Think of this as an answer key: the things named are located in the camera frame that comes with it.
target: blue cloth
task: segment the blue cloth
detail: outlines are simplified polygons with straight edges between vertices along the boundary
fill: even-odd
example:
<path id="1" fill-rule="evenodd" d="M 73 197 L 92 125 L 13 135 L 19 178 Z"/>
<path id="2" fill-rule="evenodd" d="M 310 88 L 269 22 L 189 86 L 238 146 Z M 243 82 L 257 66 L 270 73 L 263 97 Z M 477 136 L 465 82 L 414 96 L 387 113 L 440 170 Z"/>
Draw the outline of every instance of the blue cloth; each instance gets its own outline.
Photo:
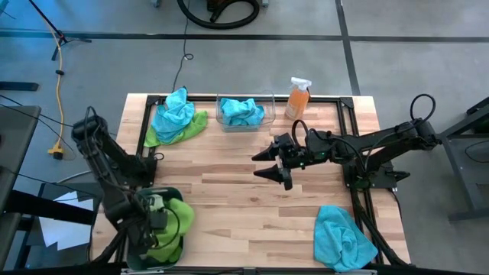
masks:
<path id="1" fill-rule="evenodd" d="M 151 126 L 159 141 L 170 143 L 190 123 L 196 108 L 193 103 L 186 101 L 185 88 L 167 96 L 165 105 L 157 106 Z"/>
<path id="2" fill-rule="evenodd" d="M 344 209 L 321 206 L 314 225 L 314 258 L 338 272 L 360 269 L 377 255 Z"/>
<path id="3" fill-rule="evenodd" d="M 221 99 L 221 110 L 224 124 L 231 126 L 260 125 L 265 116 L 263 106 L 254 104 L 254 99 Z"/>

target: wooden table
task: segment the wooden table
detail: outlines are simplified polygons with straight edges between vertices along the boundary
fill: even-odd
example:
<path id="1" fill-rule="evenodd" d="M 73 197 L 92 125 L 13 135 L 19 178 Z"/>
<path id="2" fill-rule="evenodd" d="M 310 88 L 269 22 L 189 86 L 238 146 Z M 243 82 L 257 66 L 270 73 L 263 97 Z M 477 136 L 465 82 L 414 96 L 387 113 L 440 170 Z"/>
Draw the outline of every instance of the wooden table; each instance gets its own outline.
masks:
<path id="1" fill-rule="evenodd" d="M 136 151 L 147 94 L 128 94 L 117 142 Z M 354 97 L 360 134 L 379 130 L 374 100 Z M 215 120 L 214 102 L 196 102 L 207 110 L 207 129 L 178 144 L 161 146 L 165 155 L 157 168 L 155 186 L 173 186 L 195 210 L 196 219 L 185 237 L 184 256 L 178 266 L 194 267 L 324 267 L 313 260 L 313 229 L 321 205 L 337 205 L 350 213 L 351 197 L 344 187 L 342 168 L 324 163 L 293 170 L 293 188 L 254 176 L 253 171 L 273 165 L 254 162 L 251 156 L 265 149 L 276 134 L 290 132 L 292 121 L 277 117 L 266 131 L 224 133 Z M 333 104 L 309 103 L 303 119 L 310 128 L 339 134 Z M 303 142 L 304 133 L 299 132 Z M 390 246 L 409 262 L 399 209 L 386 190 L 372 189 L 377 226 Z M 92 258 L 115 235 L 99 210 L 92 237 Z"/>

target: green towel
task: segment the green towel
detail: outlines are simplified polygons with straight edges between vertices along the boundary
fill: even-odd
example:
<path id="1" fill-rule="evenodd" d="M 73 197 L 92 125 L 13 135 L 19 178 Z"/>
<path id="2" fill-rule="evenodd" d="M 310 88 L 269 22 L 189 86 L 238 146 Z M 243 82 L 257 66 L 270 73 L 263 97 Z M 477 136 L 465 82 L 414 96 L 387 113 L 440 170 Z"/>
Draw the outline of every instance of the green towel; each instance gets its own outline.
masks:
<path id="1" fill-rule="evenodd" d="M 178 215 L 178 219 L 180 220 L 178 236 L 168 244 L 176 234 L 176 229 L 178 228 L 175 215 L 171 211 L 168 211 L 167 227 L 164 230 L 155 230 L 159 245 L 168 245 L 160 249 L 148 250 L 147 256 L 152 257 L 160 263 L 165 263 L 167 261 L 175 263 L 180 259 L 180 255 L 182 254 L 182 248 L 179 246 L 180 237 L 184 236 L 189 231 L 195 213 L 193 212 L 192 207 L 178 199 L 171 199 L 168 203 L 165 203 L 165 206 L 174 210 L 176 215 Z"/>
<path id="2" fill-rule="evenodd" d="M 196 112 L 192 121 L 179 133 L 170 143 L 164 143 L 157 139 L 156 131 L 151 126 L 146 132 L 144 140 L 145 147 L 156 147 L 159 145 L 170 145 L 176 142 L 185 141 L 196 136 L 207 126 L 207 111 Z"/>

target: orange spray bottle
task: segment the orange spray bottle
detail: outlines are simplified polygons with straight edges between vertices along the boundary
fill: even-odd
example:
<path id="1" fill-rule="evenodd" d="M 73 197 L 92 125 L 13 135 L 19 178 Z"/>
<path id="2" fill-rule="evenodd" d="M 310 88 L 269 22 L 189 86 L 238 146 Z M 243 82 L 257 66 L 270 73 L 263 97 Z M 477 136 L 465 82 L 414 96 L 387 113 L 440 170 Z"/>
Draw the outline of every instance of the orange spray bottle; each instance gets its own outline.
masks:
<path id="1" fill-rule="evenodd" d="M 306 79 L 300 79 L 292 77 L 292 92 L 285 108 L 285 116 L 289 119 L 299 119 L 306 109 L 307 102 L 309 101 L 309 91 L 307 88 L 313 83 Z"/>

